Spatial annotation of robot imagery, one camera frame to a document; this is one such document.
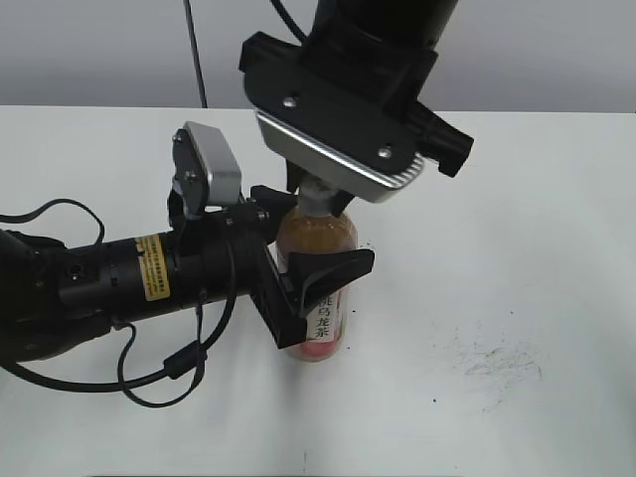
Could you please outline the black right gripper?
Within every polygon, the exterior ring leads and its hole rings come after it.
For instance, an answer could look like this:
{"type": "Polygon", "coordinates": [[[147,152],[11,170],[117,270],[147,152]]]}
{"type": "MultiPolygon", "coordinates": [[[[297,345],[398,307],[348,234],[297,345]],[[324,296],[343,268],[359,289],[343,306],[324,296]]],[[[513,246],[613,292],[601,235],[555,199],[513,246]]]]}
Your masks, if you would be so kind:
{"type": "MultiPolygon", "coordinates": [[[[308,44],[298,57],[309,82],[302,89],[302,125],[364,165],[388,175],[410,167],[415,156],[437,162],[453,177],[473,139],[417,100],[437,59],[432,50],[371,44],[308,44]]],[[[311,174],[286,162],[286,191],[296,195],[311,174]]],[[[330,213],[343,215],[355,196],[337,191],[330,213]]]]}

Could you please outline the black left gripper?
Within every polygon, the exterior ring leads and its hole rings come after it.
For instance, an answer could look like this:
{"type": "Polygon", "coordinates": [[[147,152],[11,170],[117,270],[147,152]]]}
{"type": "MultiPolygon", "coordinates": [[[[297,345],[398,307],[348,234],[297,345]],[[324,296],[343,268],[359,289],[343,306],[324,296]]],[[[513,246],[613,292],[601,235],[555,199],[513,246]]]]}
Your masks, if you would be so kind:
{"type": "Polygon", "coordinates": [[[375,253],[366,248],[288,256],[286,276],[268,246],[277,238],[297,196],[257,185],[244,202],[187,220],[179,196],[168,198],[166,235],[170,300],[182,309],[247,295],[280,349],[302,343],[309,313],[369,274],[375,253]]]}

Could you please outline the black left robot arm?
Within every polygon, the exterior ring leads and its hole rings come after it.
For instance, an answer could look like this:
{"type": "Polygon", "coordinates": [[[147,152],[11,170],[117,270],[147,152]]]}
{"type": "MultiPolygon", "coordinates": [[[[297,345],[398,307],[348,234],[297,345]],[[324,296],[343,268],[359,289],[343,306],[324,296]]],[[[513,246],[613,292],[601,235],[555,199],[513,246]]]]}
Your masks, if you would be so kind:
{"type": "Polygon", "coordinates": [[[278,267],[269,245],[292,198],[263,186],[252,202],[196,219],[169,198],[170,228],[69,248],[53,238],[1,235],[1,337],[18,363],[50,359],[134,323],[247,295],[274,343],[304,342],[322,300],[367,275],[368,249],[295,252],[278,267]]]}

